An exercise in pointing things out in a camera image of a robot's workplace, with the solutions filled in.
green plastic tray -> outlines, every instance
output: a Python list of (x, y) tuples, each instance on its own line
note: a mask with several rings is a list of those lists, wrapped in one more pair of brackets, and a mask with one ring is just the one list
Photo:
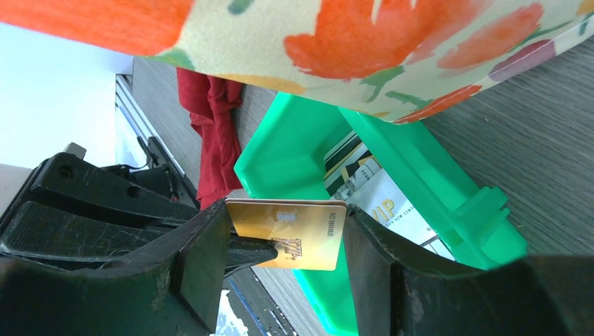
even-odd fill
[[(253, 198), (327, 200), (323, 156), (351, 130), (457, 261), (490, 269), (526, 254), (503, 192), (477, 187), (420, 122), (393, 125), (279, 93), (235, 172)], [(328, 333), (358, 335), (343, 246), (335, 271), (293, 272)]]

gray floor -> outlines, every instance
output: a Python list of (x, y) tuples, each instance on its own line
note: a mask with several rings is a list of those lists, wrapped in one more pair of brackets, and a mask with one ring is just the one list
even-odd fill
[[(425, 122), (478, 185), (504, 190), (530, 253), (594, 253), (592, 64), (594, 39)], [(136, 59), (133, 77), (134, 98), (197, 181), (200, 137), (177, 100), (174, 68)], [(236, 113), (243, 146), (274, 96), (247, 87)], [(300, 335), (325, 335), (292, 273), (255, 272)]]

red fabric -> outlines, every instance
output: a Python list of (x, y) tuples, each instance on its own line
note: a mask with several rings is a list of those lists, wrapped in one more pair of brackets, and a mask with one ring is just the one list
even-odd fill
[(241, 153), (231, 110), (241, 105), (243, 84), (177, 68), (179, 102), (202, 137), (197, 199), (202, 209), (242, 185), (233, 171)]

